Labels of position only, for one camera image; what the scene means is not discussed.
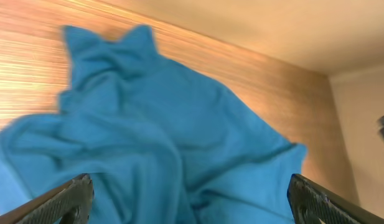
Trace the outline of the blue polo shirt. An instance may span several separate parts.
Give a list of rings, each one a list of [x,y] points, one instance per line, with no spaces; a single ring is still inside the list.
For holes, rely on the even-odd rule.
[[[0,132],[0,213],[87,173],[91,223],[292,223],[306,148],[221,83],[160,55],[138,26],[108,42],[67,26],[72,84],[54,114]]]

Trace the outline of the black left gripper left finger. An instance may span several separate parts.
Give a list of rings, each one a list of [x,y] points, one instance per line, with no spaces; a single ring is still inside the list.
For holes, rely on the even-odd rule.
[[[94,199],[93,181],[80,174],[0,216],[0,224],[86,224]]]

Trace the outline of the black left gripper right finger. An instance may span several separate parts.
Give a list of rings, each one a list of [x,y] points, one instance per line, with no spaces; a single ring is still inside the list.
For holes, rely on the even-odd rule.
[[[356,206],[300,174],[293,174],[287,198],[296,224],[384,224]]]

